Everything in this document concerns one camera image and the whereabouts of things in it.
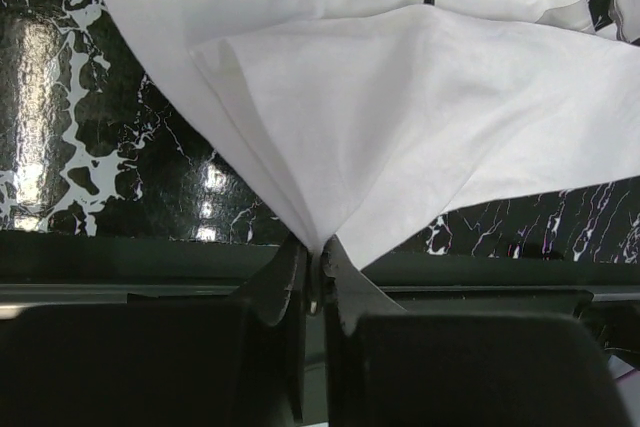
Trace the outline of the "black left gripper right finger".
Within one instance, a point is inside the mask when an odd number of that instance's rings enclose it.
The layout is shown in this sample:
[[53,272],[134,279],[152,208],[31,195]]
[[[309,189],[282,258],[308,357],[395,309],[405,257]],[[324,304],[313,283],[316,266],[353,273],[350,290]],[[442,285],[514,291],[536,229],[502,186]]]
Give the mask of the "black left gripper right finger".
[[333,426],[628,426],[590,332],[561,313],[404,309],[337,240],[322,255]]

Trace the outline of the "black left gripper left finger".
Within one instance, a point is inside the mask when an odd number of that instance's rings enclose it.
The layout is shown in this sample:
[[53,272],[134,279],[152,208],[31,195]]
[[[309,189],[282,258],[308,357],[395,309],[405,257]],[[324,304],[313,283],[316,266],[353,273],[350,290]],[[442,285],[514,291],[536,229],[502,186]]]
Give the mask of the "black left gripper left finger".
[[299,424],[306,264],[289,238],[226,297],[24,310],[1,333],[2,424]]

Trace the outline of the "white printed t-shirt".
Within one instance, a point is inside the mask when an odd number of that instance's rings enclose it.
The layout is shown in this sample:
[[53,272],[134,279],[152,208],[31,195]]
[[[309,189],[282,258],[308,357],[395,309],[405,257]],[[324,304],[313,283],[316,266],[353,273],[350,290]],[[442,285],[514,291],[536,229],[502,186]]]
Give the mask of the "white printed t-shirt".
[[639,172],[639,0],[104,0],[161,93],[311,251]]

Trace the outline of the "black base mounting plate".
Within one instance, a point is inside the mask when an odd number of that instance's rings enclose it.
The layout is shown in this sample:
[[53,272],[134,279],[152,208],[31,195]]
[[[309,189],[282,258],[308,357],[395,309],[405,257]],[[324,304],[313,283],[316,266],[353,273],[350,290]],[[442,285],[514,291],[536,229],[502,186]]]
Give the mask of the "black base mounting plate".
[[[283,243],[272,248],[235,247],[5,231],[1,292],[16,297],[19,311],[2,322],[1,333],[18,314],[36,306],[124,303],[139,297],[226,297],[264,267]],[[313,258],[306,252],[305,347],[307,316],[314,314],[325,323],[323,253]],[[639,363],[637,268],[389,253],[357,269],[408,311],[566,314],[586,327],[605,358],[618,357],[631,366]]]

